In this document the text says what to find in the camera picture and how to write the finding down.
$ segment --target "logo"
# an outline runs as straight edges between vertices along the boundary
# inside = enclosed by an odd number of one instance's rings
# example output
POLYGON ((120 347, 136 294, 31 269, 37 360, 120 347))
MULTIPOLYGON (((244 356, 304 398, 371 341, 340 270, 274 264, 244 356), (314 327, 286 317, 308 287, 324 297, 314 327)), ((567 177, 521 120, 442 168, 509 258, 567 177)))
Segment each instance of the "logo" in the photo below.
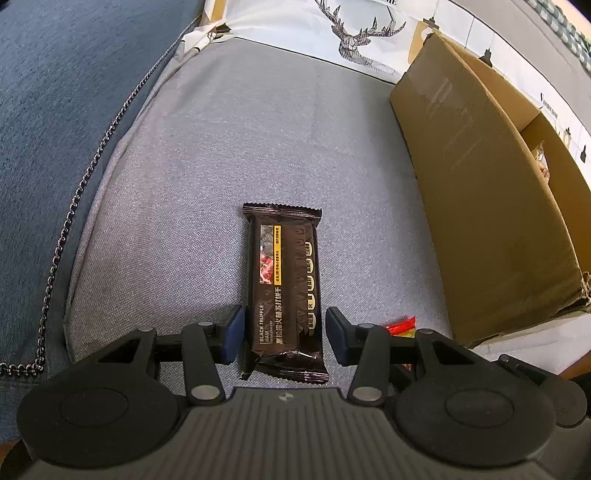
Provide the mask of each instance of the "logo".
POLYGON ((295 397, 291 393, 289 393, 289 392, 283 392, 277 398, 279 398, 279 400, 287 403, 287 402, 293 400, 295 397))

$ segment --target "yellow label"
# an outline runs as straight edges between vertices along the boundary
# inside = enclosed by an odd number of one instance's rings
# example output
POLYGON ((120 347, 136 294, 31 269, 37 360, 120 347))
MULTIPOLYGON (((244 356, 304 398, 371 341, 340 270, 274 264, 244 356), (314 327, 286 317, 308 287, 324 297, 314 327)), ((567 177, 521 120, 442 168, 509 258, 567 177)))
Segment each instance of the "yellow label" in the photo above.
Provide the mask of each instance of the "yellow label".
POLYGON ((281 225, 273 226, 273 254, 275 257, 275 285, 281 285, 281 225))

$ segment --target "box flap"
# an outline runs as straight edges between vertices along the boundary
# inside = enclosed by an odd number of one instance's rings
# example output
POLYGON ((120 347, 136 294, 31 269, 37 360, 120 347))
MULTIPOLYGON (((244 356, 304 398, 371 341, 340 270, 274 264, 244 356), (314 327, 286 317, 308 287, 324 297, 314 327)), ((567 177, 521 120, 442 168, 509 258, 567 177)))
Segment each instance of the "box flap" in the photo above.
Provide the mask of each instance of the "box flap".
POLYGON ((522 132, 528 148, 544 141, 550 171, 550 190, 566 226, 581 270, 591 272, 591 192, 581 171, 552 124, 541 113, 522 132))
POLYGON ((445 38, 460 58, 476 73, 501 108, 511 119, 516 129, 521 132, 538 116, 540 110, 527 97, 507 82, 495 69, 490 68, 481 59, 472 55, 459 43, 445 38))
POLYGON ((580 299, 582 275, 554 197, 510 118, 453 47, 429 36, 390 101, 456 340, 534 325, 580 299))

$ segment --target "metal screw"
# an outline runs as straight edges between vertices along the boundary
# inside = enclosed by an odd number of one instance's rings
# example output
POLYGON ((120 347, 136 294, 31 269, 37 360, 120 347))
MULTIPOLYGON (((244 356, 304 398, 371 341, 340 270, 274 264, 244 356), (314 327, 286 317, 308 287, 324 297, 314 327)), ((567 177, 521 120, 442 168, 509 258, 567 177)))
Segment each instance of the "metal screw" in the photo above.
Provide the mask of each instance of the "metal screw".
POLYGON ((220 390, 213 385, 198 385, 191 389, 191 395, 197 400, 215 400, 219 397, 220 390))
POLYGON ((382 398, 382 391, 374 387, 357 387, 353 396, 359 401, 372 402, 382 398))

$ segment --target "black round disc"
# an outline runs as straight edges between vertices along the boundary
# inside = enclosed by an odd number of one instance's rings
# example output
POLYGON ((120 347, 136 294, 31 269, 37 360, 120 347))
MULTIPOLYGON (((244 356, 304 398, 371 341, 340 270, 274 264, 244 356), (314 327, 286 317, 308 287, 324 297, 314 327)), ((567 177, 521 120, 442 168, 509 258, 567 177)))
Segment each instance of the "black round disc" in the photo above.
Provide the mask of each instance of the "black round disc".
POLYGON ((74 468, 120 465, 153 451, 178 419, 175 396, 133 365, 96 364, 33 389, 18 428, 39 458, 74 468))
POLYGON ((401 393, 394 417, 402 434, 430 456, 474 468, 538 454, 555 426, 550 399, 506 372, 455 370, 428 375, 401 393))
POLYGON ((560 377, 548 377, 540 385, 554 403, 556 425, 571 428, 581 423, 587 414, 587 397, 575 382, 560 377))

